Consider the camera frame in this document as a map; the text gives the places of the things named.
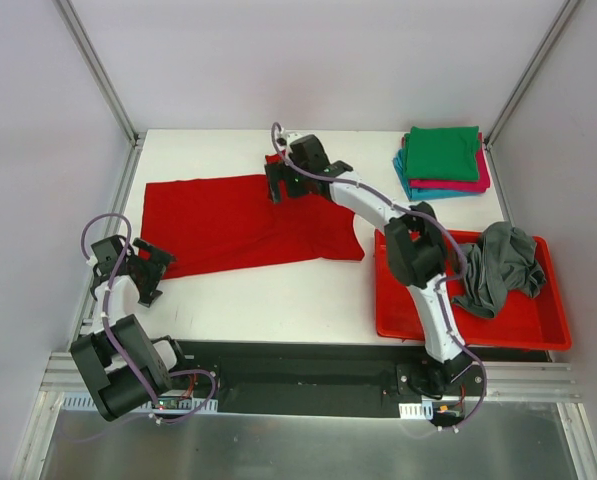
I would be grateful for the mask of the red t-shirt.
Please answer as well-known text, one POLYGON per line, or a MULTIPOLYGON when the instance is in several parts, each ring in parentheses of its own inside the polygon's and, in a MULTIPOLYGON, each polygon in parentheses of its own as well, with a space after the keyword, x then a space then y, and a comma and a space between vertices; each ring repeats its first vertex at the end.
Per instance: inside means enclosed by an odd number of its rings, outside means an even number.
POLYGON ((175 258, 166 278, 326 259, 360 261, 354 214, 308 194, 273 203, 262 174, 149 183, 141 237, 175 258))

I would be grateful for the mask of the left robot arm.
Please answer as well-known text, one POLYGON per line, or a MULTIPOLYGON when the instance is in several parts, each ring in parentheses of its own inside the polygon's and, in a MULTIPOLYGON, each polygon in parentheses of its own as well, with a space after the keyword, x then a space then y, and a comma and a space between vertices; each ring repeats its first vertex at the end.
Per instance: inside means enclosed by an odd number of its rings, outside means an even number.
POLYGON ((175 340, 150 338, 136 316, 138 306, 150 308, 162 296, 159 284, 175 257, 118 234, 91 249, 94 312, 70 353, 98 412, 114 421, 182 387, 190 367, 175 340))

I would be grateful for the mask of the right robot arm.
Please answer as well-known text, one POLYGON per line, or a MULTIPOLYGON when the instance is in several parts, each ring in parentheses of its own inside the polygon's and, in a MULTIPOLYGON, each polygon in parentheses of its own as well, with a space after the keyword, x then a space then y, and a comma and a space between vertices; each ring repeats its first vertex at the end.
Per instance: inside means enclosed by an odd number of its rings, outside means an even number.
POLYGON ((407 385, 416 394, 435 400, 454 392, 472 360, 447 289, 447 245, 458 244, 440 225, 433 208, 425 202, 405 207, 392 201, 365 183, 349 164, 331 162, 313 134, 301 136, 274 123, 270 136, 279 157, 265 166, 272 202, 318 195, 382 233, 388 269, 408 290, 423 327, 427 360, 411 370, 407 385))

